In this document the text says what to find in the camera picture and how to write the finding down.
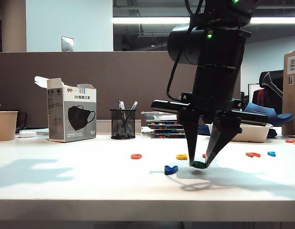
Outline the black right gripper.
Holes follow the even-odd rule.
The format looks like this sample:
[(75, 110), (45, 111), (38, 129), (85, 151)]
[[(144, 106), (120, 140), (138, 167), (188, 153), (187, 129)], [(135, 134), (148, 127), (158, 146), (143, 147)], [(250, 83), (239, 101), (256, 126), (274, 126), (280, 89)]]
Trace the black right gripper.
[(218, 101), (192, 93), (182, 93), (180, 102), (154, 100), (151, 108), (177, 115), (178, 123), (184, 128), (190, 167), (195, 158), (199, 119), (202, 118), (206, 124), (213, 123), (205, 159), (208, 167), (216, 155), (242, 132), (241, 123), (261, 126), (268, 123), (268, 117), (263, 114), (241, 111), (243, 105), (237, 99)]

